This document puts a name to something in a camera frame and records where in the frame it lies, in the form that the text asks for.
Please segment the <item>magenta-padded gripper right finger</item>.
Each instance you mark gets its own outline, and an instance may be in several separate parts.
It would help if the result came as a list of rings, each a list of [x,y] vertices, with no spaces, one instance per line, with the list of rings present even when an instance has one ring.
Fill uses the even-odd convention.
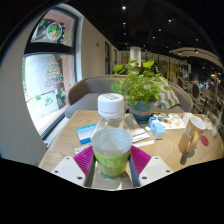
[[[132,146],[129,166],[134,187],[142,187],[172,174],[172,169],[159,157],[151,157],[139,148]]]

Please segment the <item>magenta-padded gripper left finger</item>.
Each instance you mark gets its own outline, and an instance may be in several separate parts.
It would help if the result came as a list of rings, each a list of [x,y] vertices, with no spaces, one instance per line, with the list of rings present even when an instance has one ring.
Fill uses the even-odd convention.
[[[51,173],[76,185],[91,187],[95,162],[93,148],[87,147],[74,157],[64,157]]]

